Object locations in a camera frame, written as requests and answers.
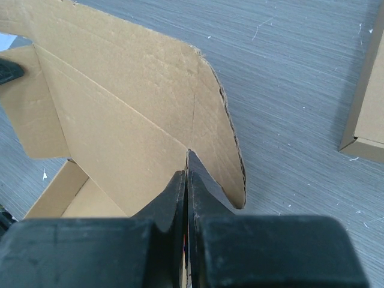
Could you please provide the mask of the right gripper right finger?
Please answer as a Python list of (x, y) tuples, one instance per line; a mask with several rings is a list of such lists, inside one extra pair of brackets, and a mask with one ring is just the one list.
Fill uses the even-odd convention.
[(233, 216), (234, 213), (217, 200), (207, 189), (198, 173), (187, 173), (187, 224), (186, 229), (186, 268), (189, 287), (200, 287), (198, 223), (204, 216)]

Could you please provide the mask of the brown cardboard box sheet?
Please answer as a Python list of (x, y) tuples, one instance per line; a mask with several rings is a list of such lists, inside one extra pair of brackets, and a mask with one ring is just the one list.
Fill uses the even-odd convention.
[(30, 158), (65, 164), (27, 218), (130, 217), (194, 151), (229, 202), (245, 171), (225, 92), (193, 46), (72, 1), (2, 1), (23, 76), (1, 105)]

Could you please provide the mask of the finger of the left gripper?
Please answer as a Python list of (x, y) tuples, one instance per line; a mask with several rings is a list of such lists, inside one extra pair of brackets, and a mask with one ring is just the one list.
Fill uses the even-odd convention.
[(0, 59), (0, 85), (16, 80), (24, 75), (23, 68), (12, 61)]

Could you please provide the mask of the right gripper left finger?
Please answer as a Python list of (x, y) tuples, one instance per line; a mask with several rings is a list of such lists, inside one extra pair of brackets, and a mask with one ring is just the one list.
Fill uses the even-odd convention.
[(133, 217), (146, 224), (138, 251), (143, 287), (182, 284), (185, 188), (186, 172), (175, 172), (165, 189)]

